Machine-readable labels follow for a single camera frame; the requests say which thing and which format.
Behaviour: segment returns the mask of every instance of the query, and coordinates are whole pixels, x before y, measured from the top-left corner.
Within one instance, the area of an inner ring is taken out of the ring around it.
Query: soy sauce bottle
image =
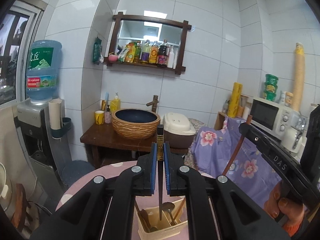
[[[157,56],[157,65],[159,67],[167,67],[169,58],[169,47],[167,40],[163,40],[163,43],[160,45]]]

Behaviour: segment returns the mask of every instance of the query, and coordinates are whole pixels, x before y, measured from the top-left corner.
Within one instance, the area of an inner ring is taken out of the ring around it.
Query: woven sink basin
[[[160,124],[160,116],[151,111],[126,108],[113,112],[112,126],[116,133],[130,139],[151,137]]]

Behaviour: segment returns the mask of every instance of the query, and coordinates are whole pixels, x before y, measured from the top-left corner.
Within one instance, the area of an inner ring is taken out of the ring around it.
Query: yellow roll
[[[294,77],[294,85],[293,85],[293,99],[291,104],[291,108],[295,111],[300,110],[302,94],[303,94],[304,74],[305,74],[304,49],[301,43],[297,43],[296,56],[295,56],[295,77]]]
[[[241,92],[242,92],[242,84],[234,82],[229,109],[228,109],[229,117],[233,117],[233,118],[236,117]]]

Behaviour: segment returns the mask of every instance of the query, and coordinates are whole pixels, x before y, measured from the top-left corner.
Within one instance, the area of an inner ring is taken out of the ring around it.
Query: hand
[[[282,228],[292,237],[299,229],[304,216],[303,204],[297,204],[288,198],[280,198],[281,182],[270,192],[269,199],[264,203],[263,210],[275,219],[280,211],[287,215],[288,221]]]

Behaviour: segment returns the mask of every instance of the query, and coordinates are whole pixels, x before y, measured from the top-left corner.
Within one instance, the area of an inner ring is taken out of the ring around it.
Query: soap dispenser
[[[115,98],[110,102],[110,111],[113,113],[120,109],[120,98],[118,93],[116,93]]]

